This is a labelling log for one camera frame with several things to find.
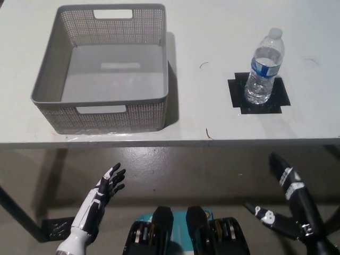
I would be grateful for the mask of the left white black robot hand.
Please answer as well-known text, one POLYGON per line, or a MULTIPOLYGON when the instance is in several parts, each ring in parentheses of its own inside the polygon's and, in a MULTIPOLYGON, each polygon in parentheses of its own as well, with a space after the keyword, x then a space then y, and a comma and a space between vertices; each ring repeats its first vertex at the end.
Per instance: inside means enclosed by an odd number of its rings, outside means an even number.
POLYGON ((90 237, 94 237, 99 232, 105 207, 110 199, 125 187, 122 181, 125 178, 126 170, 120 169, 120 166, 121 164, 117 163, 111 167, 89 191, 75 216, 72 223, 73 228, 86 232, 90 237))

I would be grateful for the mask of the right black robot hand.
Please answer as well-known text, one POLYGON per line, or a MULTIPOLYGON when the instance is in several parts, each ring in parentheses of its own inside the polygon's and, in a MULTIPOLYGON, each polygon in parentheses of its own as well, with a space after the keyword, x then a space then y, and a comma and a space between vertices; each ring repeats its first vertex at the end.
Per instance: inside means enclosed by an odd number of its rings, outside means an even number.
POLYGON ((339 254, 339 248, 328 239, 326 225, 298 172, 275 152, 269 155, 269 168, 284 191, 292 216, 287 217, 249 202, 244 207, 268 229, 302 242, 307 254, 339 254))

